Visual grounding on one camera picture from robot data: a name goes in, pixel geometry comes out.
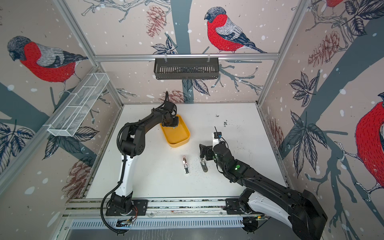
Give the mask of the metal stapler base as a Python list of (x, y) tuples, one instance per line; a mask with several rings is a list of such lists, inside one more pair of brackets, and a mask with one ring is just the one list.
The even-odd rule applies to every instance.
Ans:
[(206, 164), (206, 160), (204, 158), (201, 158), (200, 160), (201, 167), (203, 169), (203, 172), (206, 173), (208, 171), (208, 167)]

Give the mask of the white pink stapler body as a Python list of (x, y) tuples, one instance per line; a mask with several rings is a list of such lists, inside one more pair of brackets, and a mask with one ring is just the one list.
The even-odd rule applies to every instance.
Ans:
[(183, 156), (183, 165), (184, 165), (185, 173), (188, 175), (190, 171), (189, 171), (189, 165), (188, 165), (186, 156)]

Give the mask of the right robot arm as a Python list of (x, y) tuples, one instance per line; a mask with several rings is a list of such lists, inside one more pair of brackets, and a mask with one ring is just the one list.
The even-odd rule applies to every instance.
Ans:
[(298, 192), (270, 180), (235, 159), (225, 143), (200, 144), (199, 149), (202, 160), (213, 160), (230, 183), (245, 187), (238, 198), (226, 199), (224, 210), (229, 215), (248, 215), (243, 220), (246, 232), (253, 233), (257, 229), (252, 215), (261, 213), (291, 227), (301, 240), (321, 239), (328, 217), (313, 193)]

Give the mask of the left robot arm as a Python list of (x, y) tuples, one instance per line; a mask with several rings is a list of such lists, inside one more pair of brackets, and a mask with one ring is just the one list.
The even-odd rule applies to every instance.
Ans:
[(122, 154), (121, 176), (118, 184), (105, 195), (101, 204), (101, 211), (107, 208), (107, 216), (135, 215), (132, 200), (135, 168), (146, 146), (146, 133), (157, 125), (175, 128), (179, 124), (177, 106), (170, 101), (166, 92), (164, 102), (142, 120), (126, 123), (117, 136), (117, 148)]

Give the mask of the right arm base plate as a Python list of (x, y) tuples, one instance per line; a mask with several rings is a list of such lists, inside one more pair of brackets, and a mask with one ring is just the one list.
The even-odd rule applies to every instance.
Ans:
[(247, 203), (236, 199), (228, 198), (225, 199), (225, 206), (223, 210), (227, 212), (228, 215), (251, 215), (256, 214), (257, 212), (253, 211)]

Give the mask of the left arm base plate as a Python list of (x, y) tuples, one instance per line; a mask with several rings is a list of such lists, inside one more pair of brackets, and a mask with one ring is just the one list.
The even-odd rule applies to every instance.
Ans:
[(148, 200), (128, 200), (125, 203), (109, 200), (107, 203), (106, 216), (122, 217), (122, 216), (144, 216), (148, 207)]

